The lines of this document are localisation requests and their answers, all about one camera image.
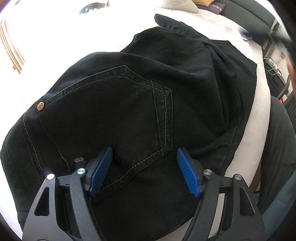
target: metal pin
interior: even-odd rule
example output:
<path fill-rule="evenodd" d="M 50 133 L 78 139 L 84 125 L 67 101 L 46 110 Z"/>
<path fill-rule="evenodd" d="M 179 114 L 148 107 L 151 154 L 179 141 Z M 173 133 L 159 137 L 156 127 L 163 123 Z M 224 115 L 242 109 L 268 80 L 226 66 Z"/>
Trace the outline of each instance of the metal pin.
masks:
<path fill-rule="evenodd" d="M 241 180 L 242 179 L 242 176 L 240 174 L 235 174 L 234 177 L 235 177 L 236 180 Z"/>
<path fill-rule="evenodd" d="M 206 174 L 206 175 L 212 175 L 212 170 L 210 170 L 210 169 L 205 169 L 204 170 L 204 174 Z"/>
<path fill-rule="evenodd" d="M 84 168 L 79 168 L 79 169 L 77 170 L 77 173 L 78 173 L 78 174 L 83 174 L 83 173 L 85 173 L 85 169 L 84 169 Z"/>

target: chair backrest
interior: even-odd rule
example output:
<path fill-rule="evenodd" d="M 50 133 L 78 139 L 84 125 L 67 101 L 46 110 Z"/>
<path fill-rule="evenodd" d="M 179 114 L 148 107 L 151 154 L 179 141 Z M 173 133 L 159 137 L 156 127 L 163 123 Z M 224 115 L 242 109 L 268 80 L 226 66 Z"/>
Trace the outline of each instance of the chair backrest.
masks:
<path fill-rule="evenodd" d="M 216 2 L 225 4 L 221 15 L 235 21 L 247 31 L 270 33 L 276 23 L 275 17 L 255 0 L 216 0 Z M 265 40 L 254 38 L 254 41 L 265 49 Z"/>
<path fill-rule="evenodd" d="M 284 107 L 288 112 L 294 132 L 296 133 L 296 99 L 293 93 L 291 93 L 284 102 Z"/>
<path fill-rule="evenodd" d="M 296 171 L 291 175 L 276 198 L 262 214 L 270 240 L 285 240 L 282 236 L 295 232 L 296 221 Z"/>

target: blue gripper pad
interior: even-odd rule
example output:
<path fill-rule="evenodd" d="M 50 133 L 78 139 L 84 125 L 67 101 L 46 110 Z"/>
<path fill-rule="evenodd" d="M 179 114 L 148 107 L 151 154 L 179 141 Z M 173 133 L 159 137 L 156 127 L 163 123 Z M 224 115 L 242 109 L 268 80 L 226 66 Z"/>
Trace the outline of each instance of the blue gripper pad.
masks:
<path fill-rule="evenodd" d="M 181 148 L 177 150 L 177 161 L 190 192 L 193 193 L 195 197 L 198 197 L 201 194 L 198 185 L 198 176 L 196 175 L 188 158 L 186 157 Z"/>
<path fill-rule="evenodd" d="M 113 157 L 113 150 L 111 147 L 108 147 L 105 153 L 103 154 L 101 160 L 99 161 L 93 174 L 91 175 L 89 194 L 91 194 L 92 196 L 94 196 L 95 193 L 100 191 L 102 183 L 106 177 L 107 171 L 112 162 L 112 157 Z"/>

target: white bed sheet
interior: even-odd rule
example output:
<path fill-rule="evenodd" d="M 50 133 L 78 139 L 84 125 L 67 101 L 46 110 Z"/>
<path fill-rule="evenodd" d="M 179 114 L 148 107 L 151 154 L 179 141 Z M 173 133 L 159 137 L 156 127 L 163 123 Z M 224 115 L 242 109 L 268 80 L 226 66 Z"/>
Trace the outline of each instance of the white bed sheet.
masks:
<path fill-rule="evenodd" d="M 9 97 L 11 99 L 7 102 L 13 103 L 14 108 L 5 109 L 3 116 L 9 117 L 5 123 L 12 127 L 18 118 L 81 58 L 93 52 L 121 51 L 132 41 L 135 34 L 156 27 L 154 21 L 156 13 L 182 21 L 210 39 L 230 41 L 241 53 L 257 64 L 254 104 L 243 139 L 226 171 L 226 176 L 229 177 L 236 173 L 242 174 L 250 185 L 261 159 L 270 113 L 270 92 L 263 66 L 262 50 L 254 41 L 245 42 L 241 38 L 238 32 L 240 27 L 235 22 L 206 10 L 200 9 L 197 14 L 193 14 L 158 7 L 139 8 L 129 5 L 111 6 L 78 16 L 73 25 L 65 31 L 65 36 L 57 36 L 56 42 L 44 45 L 42 51 L 43 56 L 46 56 L 45 61 L 40 62 L 38 58 L 28 60 L 18 83 L 7 86 L 6 91 L 12 93 Z M 218 229 L 222 207 L 223 197 L 220 195 L 211 235 Z M 188 225 L 189 222 L 161 241 L 181 240 Z"/>

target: dark fabric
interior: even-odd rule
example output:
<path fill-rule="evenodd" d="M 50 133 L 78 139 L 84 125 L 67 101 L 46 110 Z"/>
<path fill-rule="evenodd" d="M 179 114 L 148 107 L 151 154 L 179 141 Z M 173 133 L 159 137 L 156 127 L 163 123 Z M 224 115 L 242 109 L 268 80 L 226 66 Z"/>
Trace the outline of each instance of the dark fabric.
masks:
<path fill-rule="evenodd" d="M 21 241 L 0 214 L 0 240 Z"/>
<path fill-rule="evenodd" d="M 225 8 L 225 4 L 220 3 L 220 2 L 213 2 L 208 7 L 203 6 L 203 5 L 197 5 L 197 7 L 199 9 L 208 10 L 208 11 L 213 12 L 215 14 L 220 14 L 223 11 L 223 9 Z"/>
<path fill-rule="evenodd" d="M 293 125 L 294 132 L 296 133 L 296 98 L 295 95 L 290 94 L 289 97 L 284 102 L 284 107 L 286 108 L 290 120 Z"/>
<path fill-rule="evenodd" d="M 262 220 L 268 237 L 279 228 L 295 200 L 296 171 L 292 173 L 267 210 L 262 214 Z"/>
<path fill-rule="evenodd" d="M 110 145 L 114 159 L 91 200 L 96 218 L 108 241 L 157 240 L 198 203 L 177 148 L 225 173 L 252 107 L 256 64 L 228 41 L 156 20 L 166 29 L 145 30 L 120 53 L 93 53 L 70 67 L 11 129 L 1 161 L 14 199 L 25 200 L 26 190 L 18 212 L 28 211 L 45 175 L 72 173 L 75 159 L 89 161 Z"/>
<path fill-rule="evenodd" d="M 286 109 L 271 97 L 269 127 L 261 159 L 259 210 L 266 211 L 296 168 L 296 137 Z"/>
<path fill-rule="evenodd" d="M 296 201 L 287 216 L 267 241 L 294 240 L 296 228 Z"/>

